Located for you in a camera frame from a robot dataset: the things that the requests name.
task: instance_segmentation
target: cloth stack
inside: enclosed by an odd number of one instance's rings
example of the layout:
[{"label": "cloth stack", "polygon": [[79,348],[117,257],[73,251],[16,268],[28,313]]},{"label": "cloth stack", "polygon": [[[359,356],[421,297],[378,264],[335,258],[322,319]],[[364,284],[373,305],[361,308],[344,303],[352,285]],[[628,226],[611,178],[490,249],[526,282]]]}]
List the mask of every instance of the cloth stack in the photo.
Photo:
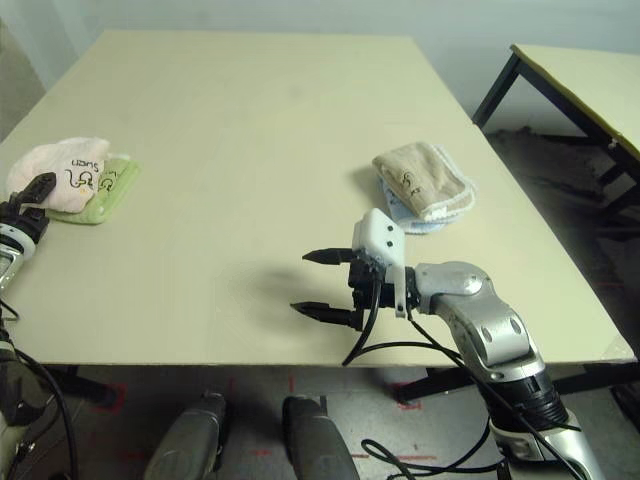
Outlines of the cloth stack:
[{"label": "cloth stack", "polygon": [[412,143],[373,159],[394,222],[431,233],[471,210],[476,187],[440,145]]},{"label": "cloth stack", "polygon": [[101,138],[69,138],[35,147],[9,171],[7,193],[22,191],[41,173],[54,172],[56,187],[41,204],[47,215],[70,223],[102,223],[140,170],[127,155],[109,154],[109,148]]}]

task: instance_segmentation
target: black cable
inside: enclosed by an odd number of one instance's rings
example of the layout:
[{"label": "black cable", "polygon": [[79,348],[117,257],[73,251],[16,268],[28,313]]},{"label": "black cable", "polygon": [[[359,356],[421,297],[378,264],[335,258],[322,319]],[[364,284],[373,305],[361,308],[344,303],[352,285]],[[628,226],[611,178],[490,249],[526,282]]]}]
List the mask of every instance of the black cable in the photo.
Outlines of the black cable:
[{"label": "black cable", "polygon": [[49,388],[51,389],[51,393],[53,393],[56,402],[58,403],[58,408],[60,409],[60,413],[62,414],[62,419],[64,421],[64,428],[67,434],[67,444],[69,446],[69,463],[71,469],[71,480],[79,480],[78,474],[78,446],[76,444],[76,437],[73,431],[73,423],[71,420],[71,414],[69,413],[69,408],[67,407],[67,403],[64,400],[64,396],[60,391],[60,387],[51,376],[51,374],[40,365],[37,361],[31,358],[26,353],[16,349],[16,354],[19,358],[24,360],[27,366],[38,376],[43,378]]},{"label": "black cable", "polygon": [[51,417],[51,419],[47,422],[47,424],[42,427],[42,429],[40,429],[40,431],[38,433],[36,433],[33,438],[31,438],[30,440],[23,442],[26,444],[31,444],[31,443],[36,443],[37,441],[39,441],[43,435],[45,433],[47,433],[49,430],[51,430],[53,428],[53,426],[56,424],[56,422],[58,421],[58,419],[60,418],[60,409],[56,408],[55,413],[53,414],[53,417]]},{"label": "black cable", "polygon": [[25,457],[33,450],[33,447],[36,446],[37,442],[43,437],[45,433],[47,433],[51,428],[55,425],[56,421],[60,418],[60,409],[56,408],[53,417],[47,422],[47,424],[36,433],[33,438],[29,440],[22,440],[17,447],[16,454],[13,456],[13,460],[11,460],[11,465],[9,466],[9,470],[7,473],[7,480],[12,480],[15,476],[18,465],[25,459]]},{"label": "black cable", "polygon": [[567,471],[573,476],[573,478],[575,478],[576,480],[584,480],[584,477],[573,467],[573,465],[571,465],[560,454],[560,452],[556,450],[555,447],[553,447],[549,442],[547,442],[544,439],[544,437],[540,435],[540,433],[535,428],[533,428],[533,426],[527,421],[527,419],[524,418],[524,416],[518,410],[513,408],[511,404],[502,397],[502,395],[500,395],[493,388],[491,388],[488,383],[480,379],[469,367],[467,367],[464,364],[464,362],[459,360],[454,355],[450,355],[447,352],[447,349],[445,347],[440,345],[440,343],[435,338],[429,335],[411,317],[409,317],[409,321],[414,326],[414,328],[418,330],[418,332],[420,332],[420,334],[424,336],[427,340],[429,340],[434,346],[441,347],[442,348],[441,352],[444,353],[447,357],[449,357],[449,360],[455,363],[458,367],[464,369],[469,375],[469,377],[471,377],[471,379],[474,381],[474,383],[478,385],[478,388],[480,388],[482,391],[491,395],[498,403],[500,403],[500,405],[503,408],[507,409],[514,416],[514,418],[518,420],[522,424],[522,426],[525,427],[529,431],[529,433],[531,433],[531,435],[535,437],[535,439],[538,441],[540,445],[544,446],[547,450],[549,450],[549,452],[551,452],[551,454],[556,458],[556,460],[558,460],[558,462],[560,462],[567,469]]},{"label": "black cable", "polygon": [[[382,452],[382,455],[368,448],[369,444],[371,444],[371,446],[373,446],[374,448],[380,450]],[[376,442],[375,440],[371,440],[370,438],[365,438],[364,440],[362,440],[362,442],[360,442],[360,445],[362,446],[364,451],[372,457],[377,458],[378,460],[382,460],[385,463],[394,465],[398,470],[402,472],[401,475],[403,477],[406,477],[409,480],[415,480],[416,477],[409,471],[407,466],[403,462],[401,462],[398,457],[387,450],[383,445],[380,445],[378,442]]]},{"label": "black cable", "polygon": [[16,475],[16,471],[18,470],[18,464],[20,461],[18,460],[18,456],[14,455],[13,460],[11,460],[11,465],[9,465],[9,470],[7,471],[7,480],[13,480],[13,477]]},{"label": "black cable", "polygon": [[[412,475],[414,477],[432,477],[432,476],[435,476],[435,475],[440,475],[441,473],[445,473],[445,472],[446,473],[461,473],[461,474],[492,472],[493,470],[498,468],[498,464],[497,463],[492,464],[492,465],[486,465],[486,466],[483,466],[483,467],[464,467],[464,468],[458,467],[458,465],[461,465],[462,463],[466,462],[469,458],[471,458],[482,447],[482,445],[485,444],[485,442],[489,438],[489,433],[490,433],[490,430],[489,430],[489,419],[487,419],[487,422],[485,423],[485,426],[484,426],[484,430],[482,432],[482,436],[473,445],[473,447],[471,447],[467,451],[467,453],[465,453],[462,457],[460,457],[455,462],[452,462],[451,464],[449,464],[447,466],[439,467],[439,466],[433,466],[433,465],[420,465],[420,464],[416,464],[416,463],[406,463],[406,462],[400,462],[400,463],[404,467],[406,467],[407,469],[426,470],[426,472],[424,472],[424,473],[412,472]],[[389,458],[387,456],[380,455],[379,453],[377,453],[377,452],[375,452],[375,451],[373,451],[371,449],[371,447],[374,447],[374,448],[378,449],[379,451],[381,451],[383,453],[388,451],[386,448],[384,448],[378,442],[367,438],[367,439],[364,439],[361,442],[361,445],[362,445],[362,448],[369,455],[371,455],[372,457],[377,458],[378,460],[381,460],[381,461],[383,461],[385,463],[389,463],[391,465],[395,465],[396,467],[398,467],[398,465],[394,461],[389,461]],[[404,472],[403,473],[399,473],[399,474],[389,475],[387,477],[387,480],[394,480],[396,478],[401,478],[401,477],[406,477]]]},{"label": "black cable", "polygon": [[[359,356],[364,355],[365,353],[373,352],[374,350],[381,350],[383,348],[392,348],[392,347],[421,347],[421,348],[428,348],[431,350],[440,351],[440,348],[425,342],[386,342],[386,343],[376,343],[375,345],[364,347],[358,353],[356,353],[353,358],[356,359]],[[451,352],[452,355],[460,357],[460,354],[458,352],[455,352],[453,350],[449,350],[449,352]]]},{"label": "black cable", "polygon": [[11,307],[11,305],[9,305],[7,302],[2,300],[1,298],[0,298],[0,305],[2,305],[4,308],[9,310],[11,314],[15,317],[15,318],[12,318],[11,320],[20,320],[20,314],[18,313],[18,311],[15,308]]},{"label": "black cable", "polygon": [[360,334],[360,338],[358,338],[358,341],[351,349],[351,352],[349,352],[347,358],[345,358],[342,362],[343,367],[349,365],[353,361],[353,359],[358,356],[358,353],[367,342],[369,335],[371,335],[371,331],[373,330],[373,326],[375,325],[376,318],[378,316],[378,307],[380,306],[380,292],[382,292],[383,281],[384,280],[380,276],[376,278],[373,284],[373,295],[371,298],[371,309],[369,310],[369,318],[367,319],[367,323],[364,326],[364,330],[362,330],[362,333]]}]

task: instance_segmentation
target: beige table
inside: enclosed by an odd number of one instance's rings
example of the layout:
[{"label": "beige table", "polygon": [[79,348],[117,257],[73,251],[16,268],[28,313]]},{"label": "beige table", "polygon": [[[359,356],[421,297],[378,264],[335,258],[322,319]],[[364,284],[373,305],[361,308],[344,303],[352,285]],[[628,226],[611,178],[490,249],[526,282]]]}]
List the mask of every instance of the beige table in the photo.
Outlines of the beige table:
[{"label": "beige table", "polygon": [[[289,307],[351,306],[349,246],[384,208],[370,166],[416,140],[443,144],[479,186],[463,221],[410,237],[407,262],[486,269],[550,362],[631,352],[551,230],[407,38],[106,32],[0,146],[2,178],[34,145],[79,135],[142,164],[113,217],[53,223],[7,301],[16,343],[71,364],[337,365],[357,334]],[[452,345],[444,323],[422,324]],[[384,311],[371,341],[414,339]],[[375,352],[367,365],[444,365]]]},{"label": "beige table", "polygon": [[482,128],[521,75],[616,162],[603,185],[623,173],[635,180],[606,216],[640,202],[640,55],[521,44],[511,50],[473,122]]}]

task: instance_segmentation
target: tabletop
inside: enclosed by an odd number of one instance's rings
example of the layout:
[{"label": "tabletop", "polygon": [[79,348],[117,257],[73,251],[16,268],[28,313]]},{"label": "tabletop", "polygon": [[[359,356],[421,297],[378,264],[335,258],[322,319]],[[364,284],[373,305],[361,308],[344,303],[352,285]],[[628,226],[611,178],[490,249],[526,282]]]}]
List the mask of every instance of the tabletop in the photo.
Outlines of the tabletop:
[{"label": "tabletop", "polygon": [[[552,231],[413,41],[404,37],[107,31],[0,145],[0,178],[35,145],[99,136],[141,173],[99,226],[54,223],[7,290],[16,344],[66,364],[338,365],[357,332],[290,303],[350,308],[349,247],[385,209],[371,160],[446,147],[478,185],[460,222],[407,238],[407,264],[492,277],[549,362],[631,357]],[[453,346],[444,322],[422,325]],[[370,342],[418,340],[380,313]],[[388,349],[360,365],[445,365]]]},{"label": "tabletop", "polygon": [[522,44],[511,49],[640,160],[640,55]]}]

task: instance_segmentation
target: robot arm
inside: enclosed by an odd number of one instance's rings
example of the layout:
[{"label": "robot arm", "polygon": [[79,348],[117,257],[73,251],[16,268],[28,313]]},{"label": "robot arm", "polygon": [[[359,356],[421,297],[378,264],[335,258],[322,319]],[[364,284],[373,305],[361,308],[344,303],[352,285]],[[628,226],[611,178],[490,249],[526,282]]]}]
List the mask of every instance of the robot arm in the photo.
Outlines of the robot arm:
[{"label": "robot arm", "polygon": [[465,365],[512,407],[505,408],[495,395],[480,388],[494,438],[509,463],[546,465],[557,460],[514,415],[515,410],[585,480],[604,479],[575,415],[565,409],[554,389],[522,319],[496,295],[483,270],[463,262],[405,267],[404,233],[377,209],[356,224],[351,250],[317,250],[303,258],[325,264],[350,263],[355,312],[315,302],[293,305],[298,311],[316,320],[362,330],[362,312],[373,304],[373,282],[383,272],[379,306],[393,307],[397,317],[416,309],[444,319]]},{"label": "robot arm", "polygon": [[[415,276],[418,311],[445,320],[467,367],[519,411],[585,479],[604,479],[578,420],[562,404],[522,319],[496,295],[489,276],[463,262],[420,264]],[[491,416],[493,436],[506,458],[556,460],[511,411],[483,389],[480,393]]]}]

